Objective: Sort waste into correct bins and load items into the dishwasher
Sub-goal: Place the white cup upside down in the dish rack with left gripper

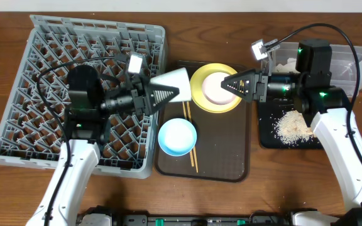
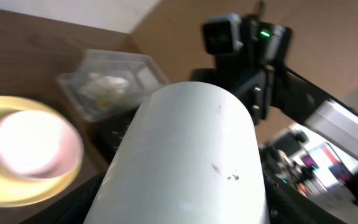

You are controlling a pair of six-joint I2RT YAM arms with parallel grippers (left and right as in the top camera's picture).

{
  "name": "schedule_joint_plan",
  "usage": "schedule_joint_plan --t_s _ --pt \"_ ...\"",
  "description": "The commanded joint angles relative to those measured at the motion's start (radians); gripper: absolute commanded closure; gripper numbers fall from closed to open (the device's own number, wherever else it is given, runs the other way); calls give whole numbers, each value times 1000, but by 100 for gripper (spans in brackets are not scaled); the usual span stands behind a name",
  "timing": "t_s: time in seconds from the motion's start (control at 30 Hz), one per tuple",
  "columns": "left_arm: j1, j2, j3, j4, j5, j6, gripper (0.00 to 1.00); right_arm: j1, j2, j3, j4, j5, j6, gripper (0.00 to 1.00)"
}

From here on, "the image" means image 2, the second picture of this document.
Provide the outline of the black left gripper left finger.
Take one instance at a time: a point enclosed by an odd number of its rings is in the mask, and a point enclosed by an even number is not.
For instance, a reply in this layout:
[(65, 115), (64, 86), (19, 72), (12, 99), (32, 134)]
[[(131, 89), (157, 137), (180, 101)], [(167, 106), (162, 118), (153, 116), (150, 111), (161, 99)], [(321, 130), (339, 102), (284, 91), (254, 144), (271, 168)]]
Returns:
[(21, 223), (83, 224), (105, 175), (105, 172), (95, 175), (60, 200)]

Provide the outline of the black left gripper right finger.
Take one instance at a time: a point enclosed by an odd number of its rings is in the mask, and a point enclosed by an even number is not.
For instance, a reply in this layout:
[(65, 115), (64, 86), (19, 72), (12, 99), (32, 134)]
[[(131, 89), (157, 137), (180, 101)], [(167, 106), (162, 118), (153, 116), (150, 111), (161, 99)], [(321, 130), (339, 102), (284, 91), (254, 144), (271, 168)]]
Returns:
[(274, 224), (346, 224), (283, 180), (263, 171), (268, 214)]

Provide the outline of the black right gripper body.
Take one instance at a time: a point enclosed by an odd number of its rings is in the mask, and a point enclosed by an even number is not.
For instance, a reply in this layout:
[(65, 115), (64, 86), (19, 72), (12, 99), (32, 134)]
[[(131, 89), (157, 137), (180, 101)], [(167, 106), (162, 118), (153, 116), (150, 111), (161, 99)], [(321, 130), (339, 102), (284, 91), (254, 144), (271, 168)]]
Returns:
[(232, 93), (247, 108), (254, 124), (258, 124), (267, 117), (272, 98), (274, 77), (267, 67), (284, 61), (292, 29), (262, 22), (257, 15), (240, 18), (242, 48), (231, 54), (212, 55), (214, 67), (194, 69), (190, 80)]

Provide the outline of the pink white bowl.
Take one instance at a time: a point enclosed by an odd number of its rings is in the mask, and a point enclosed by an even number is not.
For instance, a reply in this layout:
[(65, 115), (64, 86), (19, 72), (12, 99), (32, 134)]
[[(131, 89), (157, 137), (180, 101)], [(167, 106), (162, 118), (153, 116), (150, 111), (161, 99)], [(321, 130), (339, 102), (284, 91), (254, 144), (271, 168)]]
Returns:
[(67, 120), (24, 110), (0, 119), (0, 165), (25, 179), (54, 179), (82, 163), (83, 140)]

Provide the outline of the white cup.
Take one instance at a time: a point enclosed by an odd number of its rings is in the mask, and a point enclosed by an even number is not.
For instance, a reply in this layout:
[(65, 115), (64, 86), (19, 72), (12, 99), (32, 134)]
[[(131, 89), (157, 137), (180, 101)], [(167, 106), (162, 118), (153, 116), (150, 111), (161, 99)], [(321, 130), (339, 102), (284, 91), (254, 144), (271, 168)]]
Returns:
[(165, 86), (143, 102), (86, 223), (268, 223), (255, 128), (232, 93)]

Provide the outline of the white paper napkin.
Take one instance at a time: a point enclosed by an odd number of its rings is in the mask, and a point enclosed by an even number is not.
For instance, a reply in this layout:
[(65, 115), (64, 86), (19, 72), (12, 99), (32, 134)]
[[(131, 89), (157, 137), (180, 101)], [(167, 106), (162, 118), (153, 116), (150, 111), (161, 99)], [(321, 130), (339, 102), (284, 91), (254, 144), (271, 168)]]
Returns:
[(89, 81), (80, 88), (79, 92), (90, 99), (97, 99), (102, 96), (119, 98), (129, 87), (129, 81), (122, 77), (90, 73), (88, 78)]

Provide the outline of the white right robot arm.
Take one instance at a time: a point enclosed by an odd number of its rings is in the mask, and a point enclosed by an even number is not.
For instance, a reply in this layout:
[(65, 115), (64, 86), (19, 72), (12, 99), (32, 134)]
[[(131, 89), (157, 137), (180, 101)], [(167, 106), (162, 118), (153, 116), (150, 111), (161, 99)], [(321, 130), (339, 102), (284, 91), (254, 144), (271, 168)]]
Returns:
[(358, 113), (285, 65), (291, 28), (228, 14), (207, 20), (201, 33), (215, 67), (193, 70), (191, 80), (232, 93), (254, 124), (276, 107), (358, 160)]

